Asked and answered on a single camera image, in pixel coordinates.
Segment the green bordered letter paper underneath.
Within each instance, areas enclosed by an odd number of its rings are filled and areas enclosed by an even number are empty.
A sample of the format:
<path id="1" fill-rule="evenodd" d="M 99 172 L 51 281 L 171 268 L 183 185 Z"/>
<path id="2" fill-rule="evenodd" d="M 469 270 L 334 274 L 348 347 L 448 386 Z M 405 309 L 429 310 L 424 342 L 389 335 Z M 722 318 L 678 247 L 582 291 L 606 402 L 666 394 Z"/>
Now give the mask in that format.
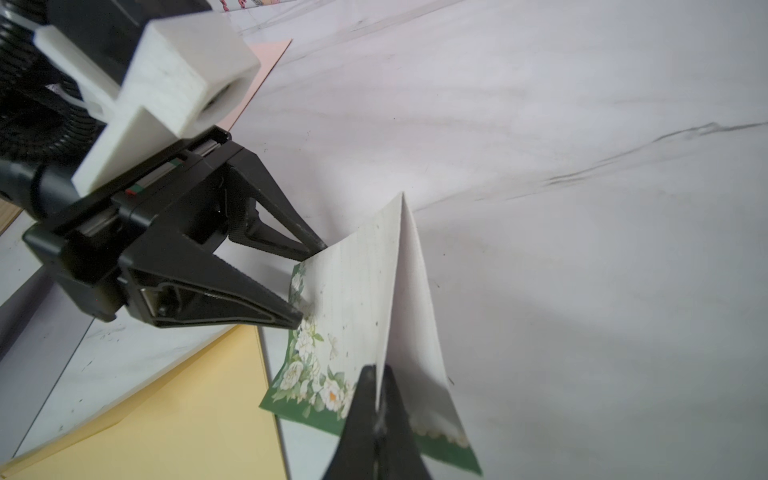
<path id="1" fill-rule="evenodd" d="M 289 302 L 303 315 L 261 408 L 340 434 L 362 369 L 392 368 L 416 446 L 481 474 L 450 392 L 414 215 L 397 194 L 354 233 L 293 269 Z"/>

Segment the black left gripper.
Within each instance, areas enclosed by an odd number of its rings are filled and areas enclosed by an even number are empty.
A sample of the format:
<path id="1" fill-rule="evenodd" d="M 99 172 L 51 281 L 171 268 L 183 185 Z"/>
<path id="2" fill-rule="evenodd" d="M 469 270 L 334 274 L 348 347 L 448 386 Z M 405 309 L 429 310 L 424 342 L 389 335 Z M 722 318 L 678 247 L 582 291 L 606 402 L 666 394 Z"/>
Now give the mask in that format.
<path id="1" fill-rule="evenodd" d="M 99 320 L 115 320 L 127 305 L 157 328 L 296 329 L 303 314 L 277 294 L 180 230 L 150 227 L 202 182 L 194 167 L 225 163 L 218 148 L 238 149 L 219 127 L 180 141 L 35 223 L 24 243 L 73 303 Z M 299 262 L 327 248 L 255 153 L 242 149 L 228 160 L 225 190 L 232 242 Z"/>

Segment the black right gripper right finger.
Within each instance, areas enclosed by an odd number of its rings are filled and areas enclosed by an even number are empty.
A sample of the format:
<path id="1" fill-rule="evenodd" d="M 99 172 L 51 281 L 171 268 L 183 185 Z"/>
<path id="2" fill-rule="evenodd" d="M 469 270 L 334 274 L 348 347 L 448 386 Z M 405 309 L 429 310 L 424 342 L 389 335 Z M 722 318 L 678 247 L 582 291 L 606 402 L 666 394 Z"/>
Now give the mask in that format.
<path id="1" fill-rule="evenodd" d="M 389 365 L 376 413 L 376 478 L 384 480 L 431 480 L 416 445 L 408 413 Z"/>

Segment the grey lavender envelope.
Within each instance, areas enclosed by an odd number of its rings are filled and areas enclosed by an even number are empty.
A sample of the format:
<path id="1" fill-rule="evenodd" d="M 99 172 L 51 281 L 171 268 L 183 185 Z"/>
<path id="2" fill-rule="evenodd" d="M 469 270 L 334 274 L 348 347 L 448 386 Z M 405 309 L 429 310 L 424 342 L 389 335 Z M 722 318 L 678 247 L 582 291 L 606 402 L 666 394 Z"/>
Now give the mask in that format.
<path id="1" fill-rule="evenodd" d="M 1 306 L 1 461 L 13 458 L 92 318 L 43 270 Z"/>

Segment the yellow envelope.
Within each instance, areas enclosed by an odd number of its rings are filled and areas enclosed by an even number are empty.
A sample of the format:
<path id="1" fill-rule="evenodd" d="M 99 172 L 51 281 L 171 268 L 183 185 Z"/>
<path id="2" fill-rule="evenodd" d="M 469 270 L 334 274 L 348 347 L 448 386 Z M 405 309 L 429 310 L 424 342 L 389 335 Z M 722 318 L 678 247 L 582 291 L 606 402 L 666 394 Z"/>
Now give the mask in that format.
<path id="1" fill-rule="evenodd" d="M 284 479 L 259 333 L 238 326 L 4 479 Z"/>

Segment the pink envelope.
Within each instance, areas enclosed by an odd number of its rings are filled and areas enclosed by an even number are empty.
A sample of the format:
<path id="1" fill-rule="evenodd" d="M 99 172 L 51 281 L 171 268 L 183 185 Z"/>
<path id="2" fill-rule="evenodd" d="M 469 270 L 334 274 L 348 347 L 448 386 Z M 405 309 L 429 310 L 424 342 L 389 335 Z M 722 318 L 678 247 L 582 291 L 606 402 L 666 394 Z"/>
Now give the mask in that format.
<path id="1" fill-rule="evenodd" d="M 217 123 L 219 128 L 226 131 L 232 129 L 291 43 L 291 39 L 277 42 L 247 43 L 250 50 L 259 60 L 260 68 L 239 104 L 224 119 Z"/>

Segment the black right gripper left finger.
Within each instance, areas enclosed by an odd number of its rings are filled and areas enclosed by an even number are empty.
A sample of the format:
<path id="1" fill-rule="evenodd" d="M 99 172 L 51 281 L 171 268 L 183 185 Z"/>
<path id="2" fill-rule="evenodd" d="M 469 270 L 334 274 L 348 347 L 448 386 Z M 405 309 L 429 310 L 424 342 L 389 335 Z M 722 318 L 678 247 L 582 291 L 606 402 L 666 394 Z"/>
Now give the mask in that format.
<path id="1" fill-rule="evenodd" d="M 376 400 L 376 369 L 367 365 L 360 372 L 344 429 L 323 479 L 375 478 Z"/>

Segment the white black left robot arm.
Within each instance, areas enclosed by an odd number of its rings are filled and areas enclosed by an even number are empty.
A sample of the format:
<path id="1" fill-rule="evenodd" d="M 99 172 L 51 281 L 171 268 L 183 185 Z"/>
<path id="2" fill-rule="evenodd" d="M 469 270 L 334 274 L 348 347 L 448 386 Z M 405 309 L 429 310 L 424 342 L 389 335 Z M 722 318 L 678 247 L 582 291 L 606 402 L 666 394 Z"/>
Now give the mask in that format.
<path id="1" fill-rule="evenodd" d="M 24 242 L 84 313 L 158 328 L 295 329 L 302 316 L 216 255 L 232 241 L 303 261 L 324 242 L 259 157 L 220 128 L 179 141 L 90 194 L 70 170 L 3 161 L 1 196 L 34 219 Z"/>

